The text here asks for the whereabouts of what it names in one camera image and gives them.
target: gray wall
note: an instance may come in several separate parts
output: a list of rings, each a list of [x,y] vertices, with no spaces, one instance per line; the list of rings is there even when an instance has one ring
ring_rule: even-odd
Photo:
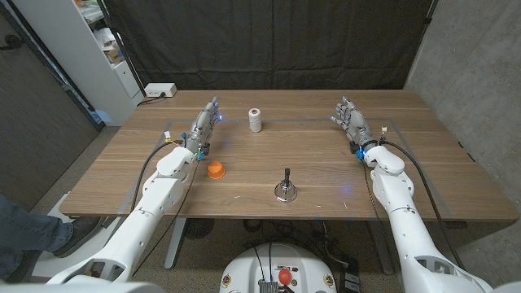
[[[521,1],[441,0],[405,88],[521,212]],[[459,247],[467,270],[494,286],[521,281],[521,222],[500,228],[471,225]]]

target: table surface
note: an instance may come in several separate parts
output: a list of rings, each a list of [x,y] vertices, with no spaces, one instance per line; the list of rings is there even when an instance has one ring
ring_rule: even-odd
[[[169,129],[174,138],[187,132],[191,121],[216,95],[224,120],[214,129],[210,154],[191,168],[185,184],[189,193],[180,216],[372,220],[375,212],[364,166],[349,152],[345,132],[329,120],[343,94],[365,115],[375,137],[387,126],[387,140],[419,160],[445,220],[518,218],[513,204],[426,104],[414,92],[403,90],[178,91],[173,98],[136,109],[59,210],[70,216],[128,214],[139,171],[155,146],[163,142],[163,132]],[[247,121],[247,112],[254,107],[260,109],[263,121],[259,133],[252,133]],[[158,152],[143,181],[155,170],[157,160],[173,148]],[[388,148],[405,161],[420,214],[435,220],[413,164]],[[223,178],[208,176],[213,161],[225,167]],[[291,169],[290,179],[298,190],[290,203],[278,202],[274,196],[284,168]],[[387,218],[375,203],[379,217]],[[174,215],[178,206],[167,215]]]

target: person's leg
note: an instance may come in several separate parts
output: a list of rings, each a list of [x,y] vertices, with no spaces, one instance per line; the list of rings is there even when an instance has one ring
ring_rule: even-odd
[[[6,280],[20,265],[24,253],[9,247],[0,247],[0,279]]]
[[[100,222],[99,216],[84,216],[63,223],[54,216],[26,212],[0,194],[0,278],[22,282],[30,277],[41,251],[68,256],[95,233]]]
[[[55,251],[72,236],[72,223],[26,212],[0,194],[0,247]]]

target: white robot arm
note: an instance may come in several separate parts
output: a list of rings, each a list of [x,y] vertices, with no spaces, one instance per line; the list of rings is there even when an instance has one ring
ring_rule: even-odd
[[[375,140],[355,105],[343,97],[337,117],[331,119],[346,131],[352,151],[371,171],[373,192],[385,208],[396,243],[405,292],[483,293],[493,289],[444,257],[432,242],[414,206],[414,185],[404,172],[404,161]]]
[[[47,284],[130,280],[160,218],[182,197],[187,167],[208,153],[208,140],[220,119],[217,97],[214,97],[195,119],[185,146],[174,148],[157,163],[157,170],[143,184],[141,200],[107,245],[90,258],[56,274]]]

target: white spool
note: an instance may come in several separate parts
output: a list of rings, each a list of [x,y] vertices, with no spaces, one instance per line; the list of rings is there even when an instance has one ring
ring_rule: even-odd
[[[253,108],[247,114],[250,117],[250,130],[255,133],[261,131],[262,130],[261,110],[259,110],[257,108]]]

